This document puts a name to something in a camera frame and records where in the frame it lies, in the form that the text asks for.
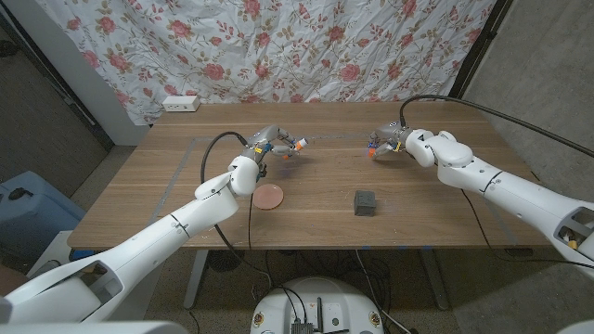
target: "white wall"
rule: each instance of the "white wall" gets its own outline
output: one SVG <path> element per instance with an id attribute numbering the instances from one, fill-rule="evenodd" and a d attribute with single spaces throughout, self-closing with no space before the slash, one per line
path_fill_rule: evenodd
<path id="1" fill-rule="evenodd" d="M 66 33 L 34 0 L 4 2 L 111 140 L 116 145 L 138 145 L 149 127 L 130 121 L 113 90 L 88 66 Z"/>

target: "black cube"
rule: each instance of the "black cube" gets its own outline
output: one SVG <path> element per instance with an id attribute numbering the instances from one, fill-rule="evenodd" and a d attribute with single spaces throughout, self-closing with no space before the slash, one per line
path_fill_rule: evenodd
<path id="1" fill-rule="evenodd" d="M 373 191 L 357 190 L 353 203 L 355 215 L 372 217 L 375 213 L 375 193 Z"/>

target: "black cable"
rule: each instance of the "black cable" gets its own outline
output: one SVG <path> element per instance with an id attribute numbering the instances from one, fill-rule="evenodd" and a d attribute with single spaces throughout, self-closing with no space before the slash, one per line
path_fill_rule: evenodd
<path id="1" fill-rule="evenodd" d="M 319 262 L 319 264 L 322 266 L 322 268 L 326 272 L 326 275 L 331 276 L 332 272 L 328 269 L 328 267 L 322 261 L 322 258 L 319 256 L 319 250 L 314 250 L 314 253 L 316 254 L 317 261 Z"/>
<path id="2" fill-rule="evenodd" d="M 208 147 L 206 148 L 206 150 L 204 151 L 204 157 L 202 157 L 202 164 L 200 166 L 200 183 L 203 184 L 204 183 L 204 171 L 206 170 L 206 160 L 208 159 L 208 155 L 211 153 L 211 149 L 213 149 L 214 144 L 216 144 L 216 142 L 223 138 L 226 135 L 234 135 L 238 138 L 239 142 L 241 142 L 241 145 L 246 146 L 248 145 L 248 141 L 245 140 L 245 138 L 236 133 L 235 131 L 227 131 L 227 132 L 223 132 L 222 134 L 216 136 L 213 141 L 208 145 Z"/>
<path id="3" fill-rule="evenodd" d="M 289 302 L 291 303 L 291 306 L 293 307 L 293 312 L 295 313 L 295 320 L 299 320 L 299 317 L 297 316 L 297 309 L 295 308 L 295 304 L 293 303 L 293 300 L 291 299 L 291 296 L 289 296 L 289 293 L 287 292 L 287 289 L 283 286 L 280 286 L 280 288 L 285 291 L 285 294 L 287 295 L 287 298 L 289 298 Z"/>
<path id="4" fill-rule="evenodd" d="M 266 271 L 268 272 L 268 277 L 270 277 L 270 281 L 272 282 L 272 286 L 274 287 L 276 285 L 275 279 L 272 277 L 272 273 L 270 272 L 270 267 L 268 266 L 268 250 L 266 250 L 264 253 L 264 262 L 266 264 Z"/>
<path id="5" fill-rule="evenodd" d="M 336 275 L 336 273 L 338 273 L 338 265 L 341 262 L 341 252 L 339 250 L 336 250 L 336 264 L 334 265 L 334 275 Z"/>
<path id="6" fill-rule="evenodd" d="M 405 106 L 408 103 L 412 102 L 412 101 L 415 101 L 415 100 L 418 100 L 418 99 L 422 99 L 422 98 L 443 99 L 443 100 L 446 100 L 446 101 L 453 101 L 453 102 L 457 102 L 459 104 L 463 104 L 463 105 L 466 105 L 466 106 L 469 106 L 469 107 L 477 108 L 478 110 L 482 110 L 484 112 L 490 113 L 491 115 L 498 116 L 498 117 L 500 117 L 500 118 L 502 118 L 504 120 L 507 120 L 507 121 L 510 121 L 510 122 L 514 122 L 514 123 L 516 123 L 518 125 L 521 125 L 521 126 L 527 128 L 527 129 L 530 129 L 532 131 L 535 131 L 535 132 L 537 132 L 537 133 L 539 133 L 541 135 L 544 135 L 544 136 L 546 136 L 546 137 L 548 137 L 550 139 L 553 139 L 553 140 L 555 140 L 555 141 L 557 141 L 559 143 L 562 143 L 565 146 L 568 146 L 570 148 L 573 148 L 575 150 L 578 150 L 578 151 L 580 151 L 580 152 L 582 152 L 582 153 L 584 153 L 586 155 L 589 155 L 590 157 L 594 158 L 594 151 L 592 151 L 591 149 L 588 149 L 588 148 L 584 148 L 583 146 L 581 146 L 579 144 L 576 144 L 576 143 L 574 143 L 571 140 L 567 140 L 567 139 L 565 139 L 565 138 L 563 138 L 561 136 L 558 136 L 558 135 L 553 134 L 552 132 L 549 132 L 549 131 L 547 131 L 545 129 L 542 129 L 542 128 L 538 127 L 538 126 L 535 126 L 535 125 L 533 125 L 533 124 L 531 124 L 529 122 L 525 122 L 525 121 L 519 120 L 519 119 L 517 119 L 515 117 L 511 117 L 510 115 L 506 115 L 506 114 L 504 114 L 502 112 L 499 112 L 499 111 L 496 111 L 496 110 L 493 110 L 493 109 L 490 109 L 490 108 L 481 106 L 479 104 L 476 104 L 476 103 L 473 103 L 473 102 L 470 102 L 470 101 L 466 101 L 466 100 L 463 100 L 463 99 L 460 99 L 460 98 L 455 98 L 455 97 L 450 97 L 450 96 L 418 95 L 418 96 L 412 96 L 412 97 L 407 98 L 407 100 L 402 104 L 402 106 L 400 106 L 400 124 L 403 127 L 407 125 L 407 122 L 405 121 L 405 115 L 404 115 Z"/>
<path id="7" fill-rule="evenodd" d="M 301 302 L 301 307 L 303 307 L 303 323 L 307 324 L 307 311 L 305 311 L 305 304 L 303 303 L 303 300 L 301 299 L 301 297 L 297 294 L 297 292 L 293 291 L 292 289 L 283 287 L 282 285 L 278 286 L 281 289 L 285 290 L 285 293 L 287 293 L 287 291 L 290 291 L 292 294 L 294 294 L 295 296 L 297 296 L 297 298 L 299 298 L 299 302 Z"/>
<path id="8" fill-rule="evenodd" d="M 305 262 L 305 264 L 309 265 L 310 268 L 314 269 L 314 271 L 316 272 L 316 274 L 320 274 L 320 271 L 312 264 L 310 263 L 306 258 L 305 255 L 303 255 L 303 252 L 301 250 L 299 250 L 299 256 L 303 259 L 303 261 Z"/>
<path id="9" fill-rule="evenodd" d="M 194 323 L 196 324 L 196 334 L 200 334 L 200 325 L 198 325 L 198 319 L 191 310 L 187 310 L 187 312 L 189 313 L 189 316 L 194 319 Z"/>
<path id="10" fill-rule="evenodd" d="M 472 205 L 471 199 L 468 198 L 468 196 L 466 195 L 466 192 L 463 189 L 462 189 L 462 195 L 464 195 L 464 198 L 471 205 L 472 213 L 474 213 L 474 218 L 476 218 L 476 223 L 479 225 L 479 228 L 481 229 L 481 233 L 483 234 L 484 242 L 486 242 L 486 245 L 489 248 L 489 250 L 491 250 L 493 252 L 493 255 L 495 255 L 495 257 L 497 257 L 499 260 L 511 262 L 511 263 L 564 263 L 564 264 L 573 264 L 573 265 L 583 266 L 583 267 L 586 267 L 589 269 L 594 269 L 594 265 L 578 263 L 578 262 L 574 262 L 574 261 L 567 261 L 567 260 L 553 260 L 553 259 L 524 259 L 524 260 L 514 259 L 514 260 L 512 260 L 512 259 L 506 259 L 504 257 L 499 256 L 499 254 L 497 254 L 495 252 L 495 249 L 491 246 L 491 243 L 489 243 L 489 239 L 486 237 L 486 233 L 484 232 L 483 224 L 481 224 L 479 215 L 476 213 L 476 210 L 474 209 L 474 206 Z"/>
<path id="11" fill-rule="evenodd" d="M 214 144 L 221 139 L 222 137 L 226 136 L 226 135 L 234 135 L 238 138 L 239 142 L 241 142 L 241 144 L 243 146 L 246 146 L 248 144 L 248 142 L 245 140 L 245 138 L 233 131 L 227 131 L 227 132 L 223 132 L 222 134 L 216 136 L 213 141 L 208 145 L 208 147 L 206 148 L 206 150 L 204 151 L 204 157 L 202 158 L 202 164 L 200 165 L 200 183 L 203 184 L 204 183 L 204 171 L 206 170 L 206 160 L 208 159 L 208 155 L 211 153 L 211 149 L 213 149 Z M 251 269 L 259 272 L 260 274 L 266 275 L 268 277 L 268 284 L 269 284 L 269 288 L 273 287 L 272 284 L 272 279 L 270 278 L 270 274 L 268 274 L 266 271 L 257 268 L 255 265 L 247 262 L 245 259 L 243 259 L 243 257 L 239 256 L 239 254 L 237 253 L 237 251 L 235 250 L 235 248 L 231 245 L 231 243 L 229 242 L 229 240 L 226 239 L 225 234 L 223 234 L 223 231 L 221 231 L 221 227 L 219 227 L 218 224 L 214 225 L 214 228 L 216 229 L 216 232 L 219 234 L 219 236 L 221 237 L 221 239 L 223 240 L 223 242 L 225 242 L 226 247 L 233 253 L 233 255 L 235 255 L 235 257 L 237 257 L 238 259 L 240 259 L 243 263 L 247 264 Z"/>
<path id="12" fill-rule="evenodd" d="M 250 251 L 252 250 L 252 205 L 253 205 L 253 193 L 250 196 L 250 214 L 248 215 L 248 246 Z"/>
<path id="13" fill-rule="evenodd" d="M 371 263 L 376 265 L 378 268 L 380 268 L 380 266 L 376 262 L 383 265 L 383 269 L 385 270 L 385 273 L 386 273 L 384 279 L 386 279 L 388 281 L 388 284 L 387 284 L 388 288 L 386 291 L 387 299 L 388 299 L 388 306 L 385 308 L 385 310 L 390 310 L 392 308 L 392 284 L 391 284 L 392 276 L 390 273 L 390 266 L 384 260 L 376 259 L 376 258 L 371 259 Z"/>
<path id="14" fill-rule="evenodd" d="M 361 258 L 361 256 L 359 256 L 358 250 L 355 250 L 355 254 L 356 254 L 356 258 L 357 258 L 357 263 L 360 265 L 361 269 L 363 270 L 363 273 L 367 276 L 368 278 L 368 283 L 369 283 L 369 288 L 371 289 L 371 295 L 373 297 L 373 302 L 375 303 L 376 307 L 378 308 L 378 310 L 380 311 L 381 314 L 385 313 L 386 315 L 390 312 L 390 310 L 385 310 L 381 307 L 381 305 L 378 303 L 378 301 L 376 300 L 376 295 L 373 292 L 373 287 L 371 286 L 371 281 L 370 281 L 370 275 L 369 275 L 369 270 L 363 265 L 363 260 Z M 390 320 L 392 322 L 397 323 L 394 319 L 390 318 Z M 399 327 L 402 327 L 402 329 L 406 329 L 402 324 L 397 323 L 397 325 Z"/>

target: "table leg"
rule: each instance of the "table leg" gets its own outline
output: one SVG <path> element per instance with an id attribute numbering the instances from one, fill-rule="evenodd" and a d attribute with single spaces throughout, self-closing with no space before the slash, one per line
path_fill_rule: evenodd
<path id="1" fill-rule="evenodd" d="M 206 266 L 207 250 L 197 250 L 194 258 L 194 265 L 192 266 L 192 273 L 189 276 L 187 283 L 186 297 L 184 298 L 184 308 L 191 309 L 196 304 L 196 295 L 198 294 L 198 286 L 202 279 L 202 273 Z"/>
<path id="2" fill-rule="evenodd" d="M 429 278 L 429 284 L 435 298 L 435 305 L 438 309 L 445 311 L 449 309 L 449 301 L 447 299 L 444 279 L 435 258 L 435 252 L 433 250 L 419 250 L 419 253 L 423 267 L 425 267 L 425 273 L 427 273 L 427 277 Z"/>

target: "blue object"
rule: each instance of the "blue object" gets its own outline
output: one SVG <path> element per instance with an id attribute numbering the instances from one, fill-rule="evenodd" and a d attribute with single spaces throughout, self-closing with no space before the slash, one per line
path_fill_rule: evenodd
<path id="1" fill-rule="evenodd" d="M 94 250 L 71 250 L 71 254 L 68 257 L 68 259 L 71 262 L 74 262 L 76 260 L 81 260 L 81 259 L 84 259 L 85 257 L 89 257 L 92 255 L 95 255 Z"/>
<path id="2" fill-rule="evenodd" d="M 74 229 L 84 214 L 41 176 L 22 173 L 0 185 L 0 246 L 37 260 L 58 232 Z"/>

